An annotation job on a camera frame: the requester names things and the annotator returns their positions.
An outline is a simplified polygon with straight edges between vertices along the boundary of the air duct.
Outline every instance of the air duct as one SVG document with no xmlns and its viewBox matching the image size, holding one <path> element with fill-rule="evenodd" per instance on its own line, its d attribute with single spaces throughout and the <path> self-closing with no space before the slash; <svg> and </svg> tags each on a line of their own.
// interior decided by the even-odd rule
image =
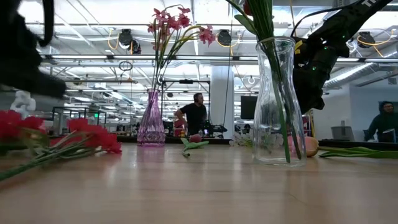
<svg viewBox="0 0 398 224">
<path fill-rule="evenodd" d="M 390 47 L 381 50 L 381 54 L 384 58 L 398 58 L 397 51 L 398 45 L 393 44 Z M 370 55 L 370 57 L 379 57 L 379 54 L 375 53 Z M 326 81 L 323 87 L 326 89 L 337 88 L 358 78 L 373 74 L 380 69 L 380 65 L 374 62 L 357 65 L 353 68 L 343 68 L 330 74 L 330 80 Z"/>
</svg>

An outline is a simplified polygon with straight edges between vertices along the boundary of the vase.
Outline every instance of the vase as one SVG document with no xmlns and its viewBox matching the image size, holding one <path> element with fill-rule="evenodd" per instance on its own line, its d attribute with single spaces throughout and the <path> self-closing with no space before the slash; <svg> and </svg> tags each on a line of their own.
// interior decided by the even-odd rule
<svg viewBox="0 0 398 224">
<path fill-rule="evenodd" d="M 158 90 L 148 90 L 148 105 L 137 134 L 139 146 L 164 146 L 165 132 L 158 105 Z"/>
<path fill-rule="evenodd" d="M 302 115 L 292 78 L 294 45 L 288 37 L 272 37 L 256 45 L 261 77 L 253 159 L 261 164 L 305 165 Z"/>
</svg>

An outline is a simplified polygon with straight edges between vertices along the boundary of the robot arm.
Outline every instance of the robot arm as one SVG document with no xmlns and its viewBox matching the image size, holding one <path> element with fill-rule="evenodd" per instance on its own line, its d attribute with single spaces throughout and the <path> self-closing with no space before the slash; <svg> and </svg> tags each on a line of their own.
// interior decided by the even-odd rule
<svg viewBox="0 0 398 224">
<path fill-rule="evenodd" d="M 307 39 L 296 40 L 293 82 L 301 112 L 324 107 L 322 87 L 338 57 L 349 57 L 346 42 L 392 0 L 359 0 L 327 19 Z"/>
</svg>

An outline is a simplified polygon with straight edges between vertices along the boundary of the monitor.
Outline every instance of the monitor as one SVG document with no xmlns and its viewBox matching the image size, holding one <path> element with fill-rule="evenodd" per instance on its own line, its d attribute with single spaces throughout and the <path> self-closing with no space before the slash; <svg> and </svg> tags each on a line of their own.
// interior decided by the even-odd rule
<svg viewBox="0 0 398 224">
<path fill-rule="evenodd" d="M 254 119 L 256 96 L 241 96 L 241 119 Z"/>
</svg>

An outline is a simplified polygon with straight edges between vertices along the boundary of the desk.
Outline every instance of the desk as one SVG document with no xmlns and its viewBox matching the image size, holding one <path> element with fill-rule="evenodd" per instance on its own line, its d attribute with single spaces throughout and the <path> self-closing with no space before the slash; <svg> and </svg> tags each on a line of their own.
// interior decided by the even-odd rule
<svg viewBox="0 0 398 224">
<path fill-rule="evenodd" d="M 181 144 L 100 155 L 0 183 L 0 223 L 397 223 L 398 162 L 253 164 L 248 149 Z M 19 159 L 0 159 L 0 169 Z"/>
</svg>

